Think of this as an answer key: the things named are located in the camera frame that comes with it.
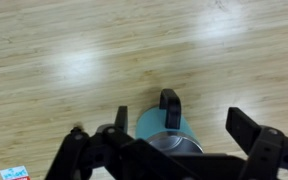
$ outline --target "black handle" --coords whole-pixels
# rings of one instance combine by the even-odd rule
[[[180,129],[181,101],[173,89],[163,89],[160,97],[160,109],[166,109],[165,128]]]

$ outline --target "metal lid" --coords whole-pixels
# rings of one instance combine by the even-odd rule
[[[147,141],[166,154],[203,152],[194,138],[178,131],[161,132],[151,136]]]

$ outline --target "wooden floor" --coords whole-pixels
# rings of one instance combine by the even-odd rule
[[[44,179],[73,124],[92,135],[119,105],[134,135],[162,88],[205,152],[243,156],[230,106],[288,135],[288,1],[0,0],[0,170]]]

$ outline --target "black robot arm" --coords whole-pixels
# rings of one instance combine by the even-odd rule
[[[46,180],[88,180],[98,167],[118,180],[270,180],[279,168],[288,170],[288,137],[275,128],[259,126],[238,108],[229,108],[226,129],[248,155],[160,152],[127,135],[127,107],[119,107],[114,124],[102,125],[89,137],[75,127],[68,134]]]

